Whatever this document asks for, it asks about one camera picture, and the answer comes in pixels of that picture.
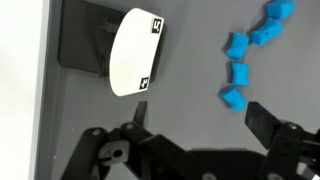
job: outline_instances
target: blue cube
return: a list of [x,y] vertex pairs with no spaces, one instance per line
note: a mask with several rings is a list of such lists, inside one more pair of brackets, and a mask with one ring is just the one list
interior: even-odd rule
[[231,67],[233,71],[232,84],[247,86],[249,84],[247,77],[249,71],[248,64],[231,63]]
[[249,38],[240,33],[233,33],[232,42],[227,50],[227,55],[231,59],[241,59],[247,49]]
[[260,29],[250,33],[250,39],[253,43],[261,46],[280,33],[282,33],[282,23],[279,20],[268,18]]
[[295,7],[296,4],[291,0],[276,0],[267,5],[268,16],[283,19],[288,17]]
[[246,98],[235,87],[229,87],[220,93],[220,97],[224,99],[233,110],[240,111],[246,107]]

